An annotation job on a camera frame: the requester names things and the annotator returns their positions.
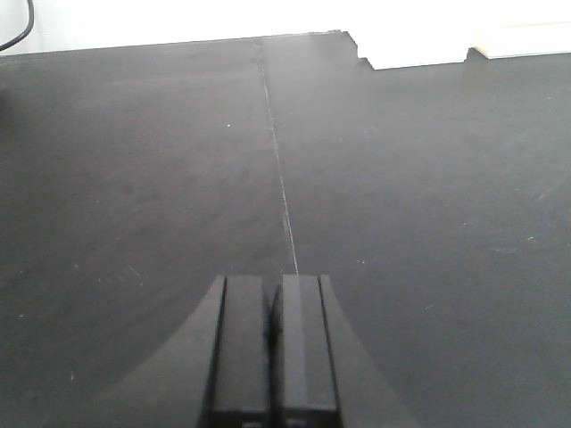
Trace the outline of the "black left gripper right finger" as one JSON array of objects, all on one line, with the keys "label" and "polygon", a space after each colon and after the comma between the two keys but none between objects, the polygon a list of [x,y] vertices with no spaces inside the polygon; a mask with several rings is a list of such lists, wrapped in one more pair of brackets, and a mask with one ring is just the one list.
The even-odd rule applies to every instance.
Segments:
[{"label": "black left gripper right finger", "polygon": [[335,378],[317,277],[283,277],[276,321],[273,380],[277,425],[338,427]]}]

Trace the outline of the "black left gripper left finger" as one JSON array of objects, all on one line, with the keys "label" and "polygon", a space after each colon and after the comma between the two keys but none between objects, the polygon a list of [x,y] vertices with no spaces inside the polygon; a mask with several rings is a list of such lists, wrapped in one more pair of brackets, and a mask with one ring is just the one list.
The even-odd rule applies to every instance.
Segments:
[{"label": "black left gripper left finger", "polygon": [[257,276],[216,276],[198,308],[200,427],[269,425],[267,313]]}]

